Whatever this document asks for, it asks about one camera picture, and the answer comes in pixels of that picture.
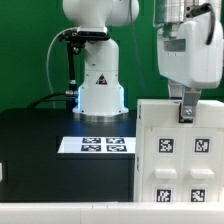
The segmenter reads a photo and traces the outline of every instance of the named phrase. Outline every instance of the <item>warning label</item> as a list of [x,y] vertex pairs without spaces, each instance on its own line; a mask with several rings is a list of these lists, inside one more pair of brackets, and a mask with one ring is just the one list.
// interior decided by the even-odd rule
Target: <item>warning label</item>
[[102,74],[100,78],[96,82],[97,85],[107,85],[107,80],[105,79],[104,75]]

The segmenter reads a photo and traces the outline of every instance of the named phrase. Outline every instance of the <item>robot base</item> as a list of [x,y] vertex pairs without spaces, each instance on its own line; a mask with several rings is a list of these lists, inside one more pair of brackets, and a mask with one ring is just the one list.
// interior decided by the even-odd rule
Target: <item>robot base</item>
[[114,122],[114,121],[120,121],[128,118],[128,111],[125,113],[112,115],[112,116],[96,116],[96,115],[86,115],[81,113],[74,112],[74,118],[80,119],[83,121],[89,121],[89,122]]

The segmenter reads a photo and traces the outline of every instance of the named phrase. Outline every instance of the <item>green backdrop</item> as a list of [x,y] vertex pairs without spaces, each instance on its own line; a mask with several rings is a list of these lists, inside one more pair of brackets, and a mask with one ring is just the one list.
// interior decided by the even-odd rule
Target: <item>green backdrop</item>
[[[119,81],[125,87],[129,109],[136,109],[138,98],[168,98],[167,80],[159,76],[157,68],[156,29],[152,26],[154,3],[139,0],[139,4],[135,30],[146,96],[138,75],[131,26],[109,28],[120,46]],[[47,50],[54,36],[73,24],[63,13],[62,0],[1,0],[0,10],[0,111],[25,108],[50,94],[45,69]],[[83,55],[75,57],[75,65],[80,84]],[[50,74],[55,92],[68,89],[65,43],[57,42],[52,49]],[[223,88],[222,81],[218,89],[204,90],[202,98],[223,101]]]

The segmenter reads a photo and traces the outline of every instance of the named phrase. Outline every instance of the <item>table surface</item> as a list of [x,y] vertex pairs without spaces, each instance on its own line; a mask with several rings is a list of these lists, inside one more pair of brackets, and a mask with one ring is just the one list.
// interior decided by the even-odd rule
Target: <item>table surface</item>
[[136,111],[126,120],[91,123],[62,109],[6,110],[0,114],[0,202],[132,201],[134,154],[57,150],[63,136],[135,135]]

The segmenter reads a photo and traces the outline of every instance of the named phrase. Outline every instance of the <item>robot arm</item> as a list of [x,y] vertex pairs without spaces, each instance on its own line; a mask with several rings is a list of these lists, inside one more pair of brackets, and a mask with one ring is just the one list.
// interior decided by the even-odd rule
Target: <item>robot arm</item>
[[124,89],[118,82],[119,48],[106,26],[134,21],[138,0],[64,0],[63,8],[77,27],[62,34],[62,39],[74,54],[85,48],[84,82],[79,87],[74,116],[94,122],[122,119],[128,109],[124,106]]
[[171,80],[171,97],[182,97],[183,120],[194,118],[201,89],[216,88],[222,78],[223,31],[215,19],[221,1],[207,2],[155,2],[159,71]]
[[64,0],[63,9],[73,23],[78,27],[80,35],[106,35],[106,26],[123,26],[138,16],[137,0]]

